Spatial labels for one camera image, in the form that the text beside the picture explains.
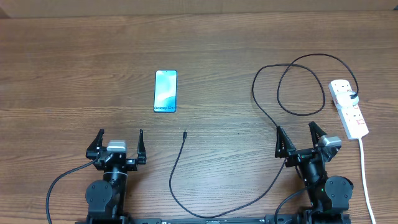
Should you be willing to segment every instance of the wall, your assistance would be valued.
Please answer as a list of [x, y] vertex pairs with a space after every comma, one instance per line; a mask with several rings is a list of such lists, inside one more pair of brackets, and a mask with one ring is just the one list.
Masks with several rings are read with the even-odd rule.
[[0, 0], [0, 17], [369, 11], [397, 5], [398, 0]]

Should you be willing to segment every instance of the wooden table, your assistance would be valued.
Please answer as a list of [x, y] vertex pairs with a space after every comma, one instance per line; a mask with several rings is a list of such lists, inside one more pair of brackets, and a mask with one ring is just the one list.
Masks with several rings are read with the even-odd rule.
[[[366, 177], [378, 223], [398, 222], [398, 13], [305, 12], [197, 16], [88, 17], [0, 20], [0, 223], [45, 223], [45, 196], [62, 172], [88, 162], [85, 149], [99, 128], [127, 139], [134, 155], [144, 129], [146, 166], [131, 172], [126, 210], [134, 217], [191, 218], [169, 193], [170, 171], [188, 138], [174, 176], [181, 202], [214, 215], [242, 205], [268, 187], [282, 160], [274, 158], [275, 127], [251, 98], [259, 68], [322, 52], [344, 60], [359, 82], [360, 105], [370, 133], [364, 138]], [[327, 84], [348, 79], [337, 61], [299, 61], [313, 69], [326, 91], [316, 115], [287, 114], [276, 102], [283, 68], [260, 74], [256, 96], [297, 148], [311, 146], [308, 122], [338, 134], [343, 148], [326, 165], [355, 188], [349, 214], [370, 223], [357, 141], [349, 141]], [[155, 71], [178, 70], [176, 113], [153, 112]], [[310, 112], [322, 96], [308, 72], [293, 68], [281, 100]], [[89, 167], [55, 186], [54, 223], [84, 220], [85, 189], [101, 172]], [[284, 169], [259, 202], [226, 217], [261, 217], [303, 187]], [[281, 213], [308, 205], [305, 194]]]

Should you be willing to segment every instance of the phone screen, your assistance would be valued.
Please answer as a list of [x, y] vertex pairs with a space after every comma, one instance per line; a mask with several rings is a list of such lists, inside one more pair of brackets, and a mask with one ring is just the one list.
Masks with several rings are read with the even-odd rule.
[[158, 70], [155, 77], [154, 111], [173, 113], [177, 102], [177, 71]]

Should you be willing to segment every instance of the white power strip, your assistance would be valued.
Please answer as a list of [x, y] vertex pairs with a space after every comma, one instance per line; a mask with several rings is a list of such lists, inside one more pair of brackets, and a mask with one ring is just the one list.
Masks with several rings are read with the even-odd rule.
[[357, 96], [356, 98], [351, 99], [351, 95], [355, 94], [355, 92], [352, 90], [347, 80], [332, 81], [329, 84], [329, 90], [337, 107], [338, 114], [340, 115], [340, 119], [343, 123], [348, 139], [358, 139], [359, 141], [359, 149], [361, 152], [362, 183], [365, 193], [365, 201], [366, 205], [368, 206], [372, 223], [376, 224], [371, 203], [369, 201], [368, 187], [366, 186], [365, 159], [362, 143], [362, 137], [367, 135], [369, 130], [358, 106], [359, 98]]

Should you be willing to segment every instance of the electrical socket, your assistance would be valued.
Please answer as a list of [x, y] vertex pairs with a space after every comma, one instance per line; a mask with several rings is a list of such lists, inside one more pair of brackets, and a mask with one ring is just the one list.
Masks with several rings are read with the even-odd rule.
[[[347, 92], [354, 93], [349, 81], [334, 80], [329, 84], [329, 90], [348, 139], [359, 139], [367, 135], [369, 130], [358, 105], [359, 98], [356, 97], [356, 99], [351, 99], [349, 95], [345, 94]], [[344, 103], [346, 103], [344, 106], [339, 103], [342, 102], [341, 96], [343, 96]]]

